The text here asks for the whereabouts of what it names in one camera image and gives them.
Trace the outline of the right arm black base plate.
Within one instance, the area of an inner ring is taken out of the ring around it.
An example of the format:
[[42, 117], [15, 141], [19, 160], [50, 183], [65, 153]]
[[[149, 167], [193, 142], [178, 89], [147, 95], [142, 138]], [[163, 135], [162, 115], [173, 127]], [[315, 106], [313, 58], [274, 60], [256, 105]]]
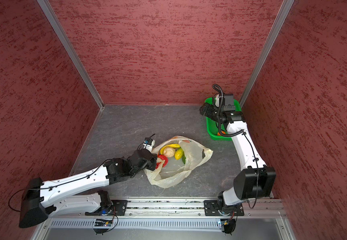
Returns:
[[220, 207], [217, 200], [205, 200], [203, 203], [206, 216], [244, 216], [242, 205]]

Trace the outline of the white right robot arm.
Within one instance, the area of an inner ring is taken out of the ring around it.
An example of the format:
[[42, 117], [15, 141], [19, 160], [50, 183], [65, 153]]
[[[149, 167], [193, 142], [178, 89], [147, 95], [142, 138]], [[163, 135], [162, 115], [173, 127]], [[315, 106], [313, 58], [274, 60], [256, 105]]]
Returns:
[[267, 166], [256, 150], [242, 112], [222, 112], [210, 103], [204, 103], [199, 112], [217, 123], [221, 136], [232, 139], [240, 162], [241, 170], [234, 178], [232, 187], [218, 195], [218, 211], [228, 216], [246, 201], [269, 197], [276, 172], [273, 167]]

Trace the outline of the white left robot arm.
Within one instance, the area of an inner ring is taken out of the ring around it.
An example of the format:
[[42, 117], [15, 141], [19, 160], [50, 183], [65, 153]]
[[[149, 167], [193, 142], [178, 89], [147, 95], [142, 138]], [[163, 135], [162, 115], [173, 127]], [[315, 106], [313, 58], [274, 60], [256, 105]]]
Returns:
[[30, 228], [65, 214], [114, 215], [116, 208], [108, 192], [100, 190], [89, 195], [83, 192], [124, 182], [145, 169], [153, 171], [156, 161], [156, 154], [141, 149], [127, 159], [108, 159], [95, 169], [68, 178], [45, 182], [41, 178], [32, 179], [21, 197], [19, 227]]

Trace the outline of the translucent yellow plastic bag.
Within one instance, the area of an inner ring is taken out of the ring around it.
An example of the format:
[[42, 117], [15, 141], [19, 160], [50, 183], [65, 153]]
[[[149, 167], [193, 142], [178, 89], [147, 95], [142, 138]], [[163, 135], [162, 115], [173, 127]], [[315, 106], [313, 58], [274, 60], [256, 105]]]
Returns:
[[207, 163], [213, 151], [195, 140], [183, 136], [175, 136], [152, 149], [153, 154], [162, 155], [164, 147], [178, 145], [184, 151], [184, 156], [176, 160], [174, 157], [168, 158], [167, 165], [162, 165], [154, 171], [145, 169], [144, 173], [151, 185], [160, 188], [170, 188], [181, 183], [194, 169]]

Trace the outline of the green plastic basket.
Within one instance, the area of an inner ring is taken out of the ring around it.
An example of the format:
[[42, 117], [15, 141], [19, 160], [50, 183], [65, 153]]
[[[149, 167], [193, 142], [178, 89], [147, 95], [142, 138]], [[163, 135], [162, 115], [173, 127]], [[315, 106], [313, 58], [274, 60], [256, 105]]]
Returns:
[[[204, 103], [211, 105], [212, 104], [212, 97], [205, 99]], [[234, 99], [234, 105], [235, 105], [236, 111], [241, 111], [240, 104], [235, 99]], [[219, 133], [218, 133], [218, 128], [216, 126], [216, 122], [209, 119], [209, 118], [206, 118], [206, 129], [207, 129], [207, 132], [208, 132], [208, 134], [212, 140], [232, 142], [231, 138], [226, 138], [226, 137], [218, 135]], [[224, 126], [222, 126], [221, 129], [222, 129], [222, 131], [226, 132], [226, 130], [224, 129]]]

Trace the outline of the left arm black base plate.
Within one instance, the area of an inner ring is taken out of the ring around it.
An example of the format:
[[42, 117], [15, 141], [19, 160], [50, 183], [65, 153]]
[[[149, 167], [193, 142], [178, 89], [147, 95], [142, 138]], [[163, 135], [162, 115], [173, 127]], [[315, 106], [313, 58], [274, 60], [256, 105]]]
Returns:
[[108, 203], [100, 203], [99, 208], [91, 213], [85, 212], [86, 216], [124, 216], [127, 200], [114, 200]]

